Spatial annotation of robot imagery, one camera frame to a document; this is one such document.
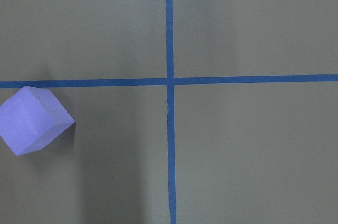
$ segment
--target gray floor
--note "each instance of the gray floor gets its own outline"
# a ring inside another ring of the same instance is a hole
[[[0,0],[0,81],[166,76],[165,0]],[[175,76],[337,73],[338,0],[174,0]],[[52,88],[0,223],[169,223],[165,86]],[[0,104],[17,89],[0,89]],[[337,223],[336,83],[175,86],[177,223]]]

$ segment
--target vertical tape line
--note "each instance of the vertical tape line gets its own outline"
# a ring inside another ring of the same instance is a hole
[[[170,223],[176,224],[176,165],[175,165],[175,92],[174,92],[174,31],[173,0],[165,0],[167,52],[167,140],[168,189]]]

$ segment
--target blue tape line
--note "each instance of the blue tape line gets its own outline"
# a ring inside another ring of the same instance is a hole
[[[170,223],[176,224],[176,164],[175,164],[175,93],[174,93],[174,31],[173,0],[165,0],[167,52],[167,140],[168,189]]]
[[[37,88],[59,87],[112,87],[112,86],[164,86],[166,78],[148,79],[97,79],[97,80],[42,80],[42,81],[0,81],[0,88]]]
[[[175,85],[338,81],[338,74],[175,78]]]
[[[273,76],[226,76],[188,78],[144,78],[144,79],[96,79],[96,80],[42,80],[42,81],[0,81],[0,88],[58,87],[113,87],[113,86],[164,86],[237,83],[283,83],[283,82],[333,82],[338,74],[273,75]]]
[[[168,188],[171,224],[176,224],[175,96],[174,84],[167,85]]]

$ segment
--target cube face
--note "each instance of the cube face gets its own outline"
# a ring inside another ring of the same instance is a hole
[[[44,148],[73,123],[46,89],[23,87],[0,106],[0,136],[15,155]]]

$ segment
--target purple cube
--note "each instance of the purple cube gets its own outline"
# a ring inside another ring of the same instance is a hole
[[[73,123],[47,89],[25,86],[0,106],[0,136],[15,155],[44,148]]]

